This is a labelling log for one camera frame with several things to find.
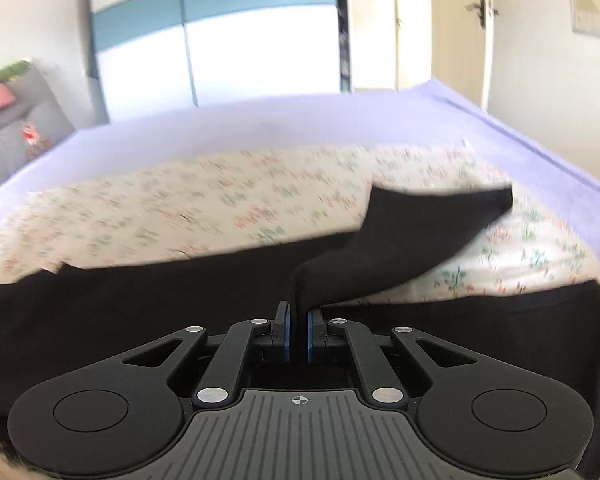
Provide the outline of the grey cushioned headboard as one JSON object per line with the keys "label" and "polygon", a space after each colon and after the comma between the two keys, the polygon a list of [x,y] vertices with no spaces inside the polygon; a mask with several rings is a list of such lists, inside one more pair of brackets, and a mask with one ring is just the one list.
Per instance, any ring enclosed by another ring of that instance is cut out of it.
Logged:
{"label": "grey cushioned headboard", "polygon": [[0,185],[76,132],[37,67],[0,81],[12,102],[0,108]]}

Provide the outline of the lavender bed sheet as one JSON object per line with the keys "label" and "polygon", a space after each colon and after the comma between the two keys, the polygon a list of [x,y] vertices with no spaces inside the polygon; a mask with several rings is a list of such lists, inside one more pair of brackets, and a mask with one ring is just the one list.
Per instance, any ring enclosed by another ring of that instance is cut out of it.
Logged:
{"label": "lavender bed sheet", "polygon": [[509,176],[600,260],[600,184],[439,81],[405,92],[194,107],[81,130],[0,186],[0,223],[28,195],[219,154],[334,146],[456,146]]}

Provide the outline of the white and teal wardrobe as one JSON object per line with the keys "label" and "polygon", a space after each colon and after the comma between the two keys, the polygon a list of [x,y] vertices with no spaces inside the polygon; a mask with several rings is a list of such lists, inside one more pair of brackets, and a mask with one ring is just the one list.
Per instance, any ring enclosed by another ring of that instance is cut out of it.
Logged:
{"label": "white and teal wardrobe", "polygon": [[110,122],[343,88],[339,0],[90,0]]}

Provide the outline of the black pants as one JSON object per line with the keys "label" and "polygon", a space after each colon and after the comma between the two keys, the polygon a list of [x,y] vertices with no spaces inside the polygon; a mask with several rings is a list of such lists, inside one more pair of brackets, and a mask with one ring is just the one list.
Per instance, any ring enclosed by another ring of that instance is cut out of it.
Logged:
{"label": "black pants", "polygon": [[0,285],[0,442],[12,404],[45,379],[190,324],[219,335],[235,322],[273,315],[285,301],[295,320],[321,308],[379,333],[411,325],[563,382],[593,412],[579,469],[600,478],[599,284],[446,301],[377,299],[450,260],[512,206],[510,188],[443,195],[374,188],[356,231],[144,266],[62,266]]}

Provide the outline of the floral cream blanket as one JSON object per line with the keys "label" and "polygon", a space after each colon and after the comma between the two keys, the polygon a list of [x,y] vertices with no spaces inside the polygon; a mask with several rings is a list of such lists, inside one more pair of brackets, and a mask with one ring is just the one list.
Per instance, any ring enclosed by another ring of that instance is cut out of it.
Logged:
{"label": "floral cream blanket", "polygon": [[[180,260],[357,228],[370,189],[442,194],[509,176],[464,148],[342,146],[219,154],[32,193],[0,223],[0,284],[39,270]],[[379,302],[510,296],[594,280],[600,260],[522,186],[509,214]]]}

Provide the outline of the far hallway door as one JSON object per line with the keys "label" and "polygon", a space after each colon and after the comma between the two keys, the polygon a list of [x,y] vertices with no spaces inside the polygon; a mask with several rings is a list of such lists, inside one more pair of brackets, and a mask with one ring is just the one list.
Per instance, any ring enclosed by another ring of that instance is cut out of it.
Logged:
{"label": "far hallway door", "polygon": [[431,78],[431,0],[348,0],[351,88],[408,90]]}

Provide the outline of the dark shelf with items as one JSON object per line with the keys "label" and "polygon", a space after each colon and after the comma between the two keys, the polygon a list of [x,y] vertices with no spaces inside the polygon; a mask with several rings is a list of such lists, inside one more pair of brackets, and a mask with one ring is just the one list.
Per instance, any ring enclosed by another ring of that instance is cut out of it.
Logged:
{"label": "dark shelf with items", "polygon": [[340,88],[342,93],[350,93],[351,67],[348,0],[336,1],[338,12],[338,35],[340,52]]}

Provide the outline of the green plush toy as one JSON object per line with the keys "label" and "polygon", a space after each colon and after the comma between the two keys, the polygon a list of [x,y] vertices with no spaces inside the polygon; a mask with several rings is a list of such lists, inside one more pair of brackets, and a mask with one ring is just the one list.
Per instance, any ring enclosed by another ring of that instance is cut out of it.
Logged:
{"label": "green plush toy", "polygon": [[0,83],[9,82],[27,73],[31,63],[25,60],[20,60],[12,64],[5,65],[0,68]]}

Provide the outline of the cream open bedroom door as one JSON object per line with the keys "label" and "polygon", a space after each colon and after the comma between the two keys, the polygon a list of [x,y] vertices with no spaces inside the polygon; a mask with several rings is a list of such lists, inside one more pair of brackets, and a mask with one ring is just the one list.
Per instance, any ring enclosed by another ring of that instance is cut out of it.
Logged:
{"label": "cream open bedroom door", "polygon": [[431,0],[432,76],[484,110],[491,88],[495,16],[488,16],[482,29],[477,12],[465,10],[478,1]]}

